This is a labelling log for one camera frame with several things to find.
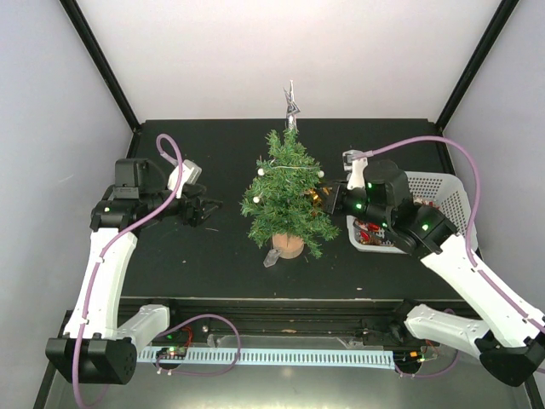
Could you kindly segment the clear battery box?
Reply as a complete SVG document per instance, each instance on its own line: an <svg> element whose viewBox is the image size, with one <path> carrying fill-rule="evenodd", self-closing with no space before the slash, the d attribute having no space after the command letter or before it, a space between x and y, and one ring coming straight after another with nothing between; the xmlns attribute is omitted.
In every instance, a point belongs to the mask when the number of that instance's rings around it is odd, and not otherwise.
<svg viewBox="0 0 545 409"><path fill-rule="evenodd" d="M278 248L272 248L266 255L263 265L265 268L270 268L276 264L280 256L282 255L282 251Z"/></svg>

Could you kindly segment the silver glitter star topper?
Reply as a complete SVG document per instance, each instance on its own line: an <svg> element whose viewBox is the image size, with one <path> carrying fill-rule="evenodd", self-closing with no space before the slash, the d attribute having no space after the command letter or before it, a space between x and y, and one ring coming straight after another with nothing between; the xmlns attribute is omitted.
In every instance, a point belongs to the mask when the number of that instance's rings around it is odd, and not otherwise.
<svg viewBox="0 0 545 409"><path fill-rule="evenodd" d="M284 96L286 99L286 129L297 131L297 115L301 112L295 101L294 83L290 80L290 86L288 89L284 89Z"/></svg>

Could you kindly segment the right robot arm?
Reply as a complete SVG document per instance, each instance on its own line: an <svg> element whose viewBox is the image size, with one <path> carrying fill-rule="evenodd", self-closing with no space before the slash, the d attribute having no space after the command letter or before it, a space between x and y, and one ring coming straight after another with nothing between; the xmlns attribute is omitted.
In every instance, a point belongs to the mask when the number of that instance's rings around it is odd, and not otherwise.
<svg viewBox="0 0 545 409"><path fill-rule="evenodd" d="M382 228L396 248L447 282L478 318L471 320L407 302L387 322L396 343L441 343L478 359L497 380L518 387L544 361L544 314L518 297L479 257L440 210L417 203L406 173L389 160L353 165L347 181L321 182L329 215Z"/></svg>

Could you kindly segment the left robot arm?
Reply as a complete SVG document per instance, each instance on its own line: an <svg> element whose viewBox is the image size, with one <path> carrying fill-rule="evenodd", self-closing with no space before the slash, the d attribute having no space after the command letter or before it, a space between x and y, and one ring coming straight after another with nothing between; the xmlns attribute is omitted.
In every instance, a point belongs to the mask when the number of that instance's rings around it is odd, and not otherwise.
<svg viewBox="0 0 545 409"><path fill-rule="evenodd" d="M118 307L129 260L141 230L178 216L191 227L221 208L205 198L201 168L190 160L176 164L162 186L153 186L157 166L149 159L115 163L114 183L91 211L89 260L82 288L62 334L50 338L45 354L68 382L126 384L138 354L157 336L177 338L183 320L162 304L148 304L125 323Z"/></svg>

